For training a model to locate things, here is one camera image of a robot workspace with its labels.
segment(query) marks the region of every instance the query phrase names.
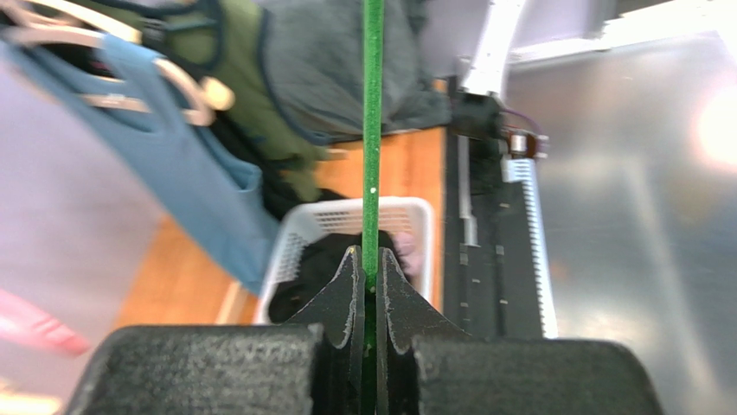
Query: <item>wooden surface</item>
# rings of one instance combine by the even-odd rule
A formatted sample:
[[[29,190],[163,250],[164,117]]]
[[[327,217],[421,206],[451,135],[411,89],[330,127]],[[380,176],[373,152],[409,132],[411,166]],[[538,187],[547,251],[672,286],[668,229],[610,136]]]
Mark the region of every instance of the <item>wooden surface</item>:
[[[342,159],[321,163],[321,187],[350,198],[362,197],[362,143],[339,144]],[[445,130],[385,137],[381,145],[380,195],[416,196],[435,215],[433,305],[441,308]],[[212,324],[233,281],[173,220],[163,221],[141,264],[116,327],[132,324]],[[240,323],[249,324],[257,303],[247,295]]]

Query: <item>green stick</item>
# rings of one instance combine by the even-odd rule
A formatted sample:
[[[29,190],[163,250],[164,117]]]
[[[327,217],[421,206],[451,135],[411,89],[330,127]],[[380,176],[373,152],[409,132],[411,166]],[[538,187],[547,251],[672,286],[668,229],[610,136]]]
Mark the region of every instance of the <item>green stick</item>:
[[[379,266],[379,157],[381,155],[381,70],[383,0],[363,1],[363,270],[373,292]]]

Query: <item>white laundry basket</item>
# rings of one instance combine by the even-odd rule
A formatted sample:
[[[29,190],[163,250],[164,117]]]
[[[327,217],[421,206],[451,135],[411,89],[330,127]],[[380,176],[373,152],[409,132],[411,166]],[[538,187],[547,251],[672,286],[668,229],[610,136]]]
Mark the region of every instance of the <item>white laundry basket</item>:
[[[321,201],[295,207],[282,221],[261,289],[256,324],[269,324],[269,303],[278,283],[297,277],[304,248],[328,233],[359,234],[363,224],[363,199]],[[422,271],[412,283],[428,302],[433,294],[433,207],[417,197],[380,197],[379,229],[389,234],[414,236],[423,255]]]

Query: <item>blue shirt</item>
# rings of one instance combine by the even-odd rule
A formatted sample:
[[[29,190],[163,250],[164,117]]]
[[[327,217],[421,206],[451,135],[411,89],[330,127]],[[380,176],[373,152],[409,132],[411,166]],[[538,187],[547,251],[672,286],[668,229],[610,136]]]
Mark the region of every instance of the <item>blue shirt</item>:
[[[229,154],[209,129],[187,124],[182,95],[154,64],[163,56],[112,35],[103,45],[98,57],[123,82],[94,77],[40,47],[11,46],[10,54],[125,160],[212,259],[258,294],[279,229],[263,208],[261,171]],[[91,107],[81,93],[141,99],[151,113]]]

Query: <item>pink object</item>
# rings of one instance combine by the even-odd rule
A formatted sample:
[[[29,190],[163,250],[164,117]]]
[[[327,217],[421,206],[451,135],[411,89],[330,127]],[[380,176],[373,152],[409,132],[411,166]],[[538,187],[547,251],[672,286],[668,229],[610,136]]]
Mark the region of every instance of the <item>pink object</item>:
[[[0,339],[74,356],[89,343],[69,327],[20,297],[0,290]]]
[[[394,237],[394,248],[400,256],[401,269],[408,277],[415,277],[422,273],[422,253],[417,251],[414,236],[410,233],[397,233]]]

